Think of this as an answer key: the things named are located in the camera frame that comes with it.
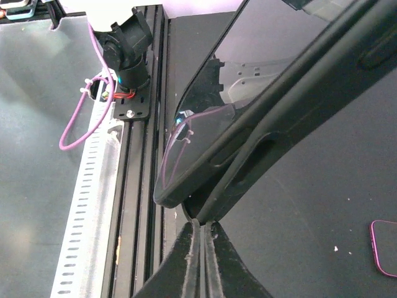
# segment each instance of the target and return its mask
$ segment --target black aluminum profile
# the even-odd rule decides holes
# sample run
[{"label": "black aluminum profile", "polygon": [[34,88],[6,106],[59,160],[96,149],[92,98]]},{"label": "black aluminum profile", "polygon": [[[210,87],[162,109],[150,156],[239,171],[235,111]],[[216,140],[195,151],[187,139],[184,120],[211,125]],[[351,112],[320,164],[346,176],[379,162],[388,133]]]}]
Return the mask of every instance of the black aluminum profile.
[{"label": "black aluminum profile", "polygon": [[[148,6],[146,20],[152,32],[163,32],[164,14],[161,6]],[[158,127],[158,98],[161,93],[161,60],[163,49],[163,35],[159,34],[153,40],[151,50],[154,53],[151,76],[151,117],[146,122],[146,135],[144,144],[142,182],[140,194],[140,212],[138,223],[138,243],[136,251],[135,285],[133,294],[139,291],[146,280],[153,274],[152,251],[152,219],[156,212],[153,202],[154,181],[156,179],[156,148]]]},{"label": "black aluminum profile", "polygon": [[163,219],[158,216],[162,216],[162,209],[156,216],[158,208],[153,204],[151,193],[158,161],[157,109],[162,86],[163,42],[167,35],[163,35],[162,6],[138,9],[145,12],[153,34],[153,44],[149,48],[154,53],[153,67],[149,71],[152,114],[147,121],[126,122],[123,130],[101,298],[133,296],[153,274],[154,268],[159,267],[162,254]]}]

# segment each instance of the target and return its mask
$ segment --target white perforated cable tray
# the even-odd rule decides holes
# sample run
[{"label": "white perforated cable tray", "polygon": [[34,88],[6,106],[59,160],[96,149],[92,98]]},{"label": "white perforated cable tray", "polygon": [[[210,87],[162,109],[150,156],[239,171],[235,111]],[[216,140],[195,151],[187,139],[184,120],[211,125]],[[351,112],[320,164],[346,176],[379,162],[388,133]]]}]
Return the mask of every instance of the white perforated cable tray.
[{"label": "white perforated cable tray", "polygon": [[[104,113],[99,97],[89,127]],[[51,298],[100,297],[120,157],[120,143],[108,133],[113,108],[84,145]]]}]

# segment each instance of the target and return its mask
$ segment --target white wall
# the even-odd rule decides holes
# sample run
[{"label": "white wall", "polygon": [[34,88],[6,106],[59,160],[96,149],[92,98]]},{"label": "white wall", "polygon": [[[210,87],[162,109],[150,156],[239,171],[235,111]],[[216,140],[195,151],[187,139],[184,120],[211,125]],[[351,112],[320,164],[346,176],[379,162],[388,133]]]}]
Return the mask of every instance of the white wall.
[{"label": "white wall", "polygon": [[[67,12],[82,11],[82,2],[95,0],[60,0]],[[212,14],[216,12],[235,11],[243,0],[126,0],[132,6],[163,4],[168,17],[191,16],[195,14]]]}]

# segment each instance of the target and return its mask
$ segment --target pink phone case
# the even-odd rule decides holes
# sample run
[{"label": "pink phone case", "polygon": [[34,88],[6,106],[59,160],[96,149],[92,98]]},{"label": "pink phone case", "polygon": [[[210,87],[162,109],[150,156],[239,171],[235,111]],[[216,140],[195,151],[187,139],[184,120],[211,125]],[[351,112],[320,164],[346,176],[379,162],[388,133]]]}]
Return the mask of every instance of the pink phone case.
[{"label": "pink phone case", "polygon": [[371,234],[371,243],[372,243],[373,257],[375,258],[375,264],[377,265],[378,270],[379,270],[380,272],[382,272],[384,275],[390,276],[390,277],[392,277],[392,278],[397,278],[397,275],[387,273],[385,270],[383,270],[383,268],[382,268],[382,266],[381,266],[381,264],[380,264],[379,255],[378,255],[378,248],[377,248],[377,238],[376,238],[376,236],[375,236],[375,230],[374,230],[374,225],[375,225],[377,222],[387,222],[387,223],[389,223],[389,224],[395,224],[395,225],[397,225],[397,222],[389,222],[389,221],[387,221],[387,220],[374,220],[374,221],[371,223],[371,226],[370,226],[370,234]]}]

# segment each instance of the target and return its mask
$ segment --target gray surface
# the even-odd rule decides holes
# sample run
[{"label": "gray surface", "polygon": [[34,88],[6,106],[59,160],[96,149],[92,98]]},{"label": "gray surface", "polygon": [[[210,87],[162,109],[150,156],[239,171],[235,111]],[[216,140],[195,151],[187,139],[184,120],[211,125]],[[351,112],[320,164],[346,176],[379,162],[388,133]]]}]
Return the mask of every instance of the gray surface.
[{"label": "gray surface", "polygon": [[[178,25],[184,43],[177,48],[187,51],[200,22],[186,18]],[[212,26],[221,31],[225,24]],[[212,38],[201,36],[209,50]],[[199,66],[181,61],[176,81]],[[368,232],[375,219],[397,221],[396,80],[390,74],[304,139],[221,221],[274,297],[397,296],[396,280],[376,271]],[[178,209],[177,230],[184,222]]]},{"label": "gray surface", "polygon": [[[58,148],[100,71],[83,17],[0,25],[0,297],[49,297],[83,147]],[[92,101],[71,138],[87,128]]]}]

